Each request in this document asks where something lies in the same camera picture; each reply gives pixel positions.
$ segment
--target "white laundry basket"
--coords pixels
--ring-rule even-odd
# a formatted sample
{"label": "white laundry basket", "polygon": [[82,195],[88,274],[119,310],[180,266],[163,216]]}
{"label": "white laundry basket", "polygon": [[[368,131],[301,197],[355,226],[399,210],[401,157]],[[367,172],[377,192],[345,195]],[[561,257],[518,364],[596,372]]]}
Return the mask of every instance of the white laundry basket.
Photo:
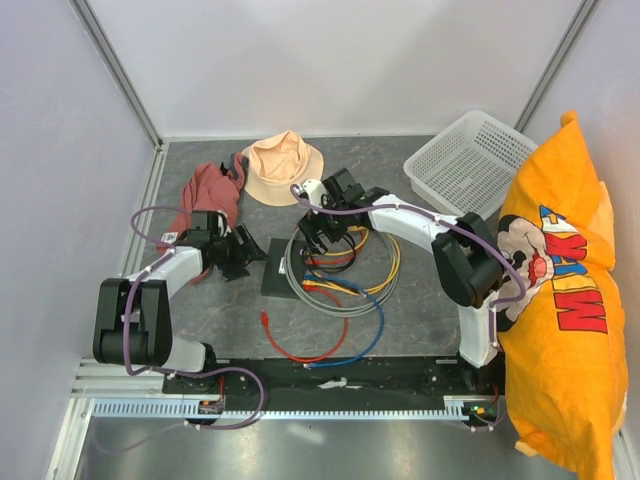
{"label": "white laundry basket", "polygon": [[478,110],[447,127],[404,163],[413,191],[440,213],[487,219],[538,146]]}

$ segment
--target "white enclosure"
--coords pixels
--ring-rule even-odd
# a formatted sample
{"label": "white enclosure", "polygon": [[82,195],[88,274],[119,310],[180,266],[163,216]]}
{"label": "white enclosure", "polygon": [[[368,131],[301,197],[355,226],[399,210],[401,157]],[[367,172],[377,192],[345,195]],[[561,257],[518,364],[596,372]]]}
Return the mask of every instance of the white enclosure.
{"label": "white enclosure", "polygon": [[627,313],[630,373],[627,431],[635,446],[640,446],[638,16],[640,3],[636,0],[607,0],[599,4],[525,132],[542,142],[557,130],[563,112],[576,109],[598,175],[609,188],[616,215],[618,263],[614,277]]}
{"label": "white enclosure", "polygon": [[164,137],[513,125],[579,0],[90,0]]}
{"label": "white enclosure", "polygon": [[67,2],[0,16],[0,478],[43,478],[153,146]]}

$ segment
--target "floor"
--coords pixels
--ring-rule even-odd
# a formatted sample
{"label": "floor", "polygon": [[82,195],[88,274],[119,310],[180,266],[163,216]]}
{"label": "floor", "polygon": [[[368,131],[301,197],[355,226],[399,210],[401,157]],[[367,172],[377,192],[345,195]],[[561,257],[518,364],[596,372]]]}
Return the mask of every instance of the floor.
{"label": "floor", "polygon": [[[400,198],[425,206],[411,190],[404,174],[404,161],[429,137],[318,138],[309,143],[322,152],[324,175],[347,167],[365,188],[380,186]],[[174,143],[170,146],[156,204],[179,205],[182,189],[195,167],[201,163],[228,161],[248,141]],[[247,194],[240,201],[240,221],[244,222],[263,250],[273,237],[289,238],[304,209],[298,206],[268,207]],[[173,213],[156,212],[150,232],[161,236]],[[385,304],[386,328],[375,355],[455,354],[459,344],[455,304],[442,291],[433,257],[424,250],[401,241],[402,266],[398,287]],[[157,253],[146,252],[144,264]],[[364,286],[386,278],[390,262],[380,240],[370,240],[356,265],[344,278]],[[262,297],[260,285],[264,263],[249,266],[251,275],[225,282],[219,272],[195,286],[186,286],[173,298],[171,315],[175,331],[183,337],[210,343],[222,358],[267,358],[278,356],[267,341],[260,324],[260,312],[269,314],[274,337],[293,354],[318,355],[336,343],[342,320],[324,316],[300,300]],[[340,356],[360,353],[374,338],[377,314],[350,322],[349,336]]]}

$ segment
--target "orange pillow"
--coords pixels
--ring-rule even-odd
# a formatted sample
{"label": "orange pillow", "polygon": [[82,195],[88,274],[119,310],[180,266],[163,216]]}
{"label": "orange pillow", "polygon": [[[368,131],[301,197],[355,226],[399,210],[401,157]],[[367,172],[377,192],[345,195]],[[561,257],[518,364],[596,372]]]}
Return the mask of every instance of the orange pillow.
{"label": "orange pillow", "polygon": [[[497,313],[507,408],[516,448],[581,479],[613,479],[628,389],[625,316],[609,274],[613,212],[575,112],[561,123],[520,168],[500,214],[498,246],[527,287]],[[518,293],[508,280],[500,297]]]}

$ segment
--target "gray cable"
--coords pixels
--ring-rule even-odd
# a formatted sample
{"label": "gray cable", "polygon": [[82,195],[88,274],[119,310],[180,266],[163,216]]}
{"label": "gray cable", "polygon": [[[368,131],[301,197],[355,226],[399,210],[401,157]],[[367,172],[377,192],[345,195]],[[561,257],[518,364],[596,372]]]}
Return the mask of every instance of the gray cable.
{"label": "gray cable", "polygon": [[[289,240],[289,243],[287,244],[287,248],[285,249],[285,252],[284,252],[285,275],[287,277],[287,281],[289,282],[289,285],[291,285],[291,288],[296,293],[296,295],[298,295],[298,297],[300,297],[300,299],[310,307],[315,308],[319,312],[322,312],[326,315],[330,315],[332,317],[353,318],[353,317],[359,317],[361,315],[366,315],[367,313],[370,313],[370,312],[374,312],[376,310],[376,306],[371,302],[367,302],[365,305],[360,305],[357,307],[337,307],[335,305],[328,305],[328,304],[322,303],[319,300],[316,300],[311,295],[309,295],[307,292],[305,292],[302,286],[298,283],[298,280],[296,279],[295,274],[293,273],[293,267],[291,266],[291,250],[293,248],[293,242],[298,237],[299,233],[300,231],[298,229],[296,229],[293,232],[293,235],[291,236],[291,239]],[[382,242],[387,248],[387,251],[389,252],[389,259],[393,264],[393,261],[396,259],[396,256],[397,256],[396,249],[393,246],[393,243],[391,242],[391,240],[389,240],[389,237],[387,236],[387,234],[381,234],[380,238],[382,239]],[[389,299],[389,297],[395,290],[397,283],[398,283],[398,275],[393,277],[393,280],[391,280],[391,282],[389,282],[389,284],[382,289],[382,291],[380,292],[380,296],[377,297],[378,303],[380,305],[382,305],[384,302],[386,302]]]}

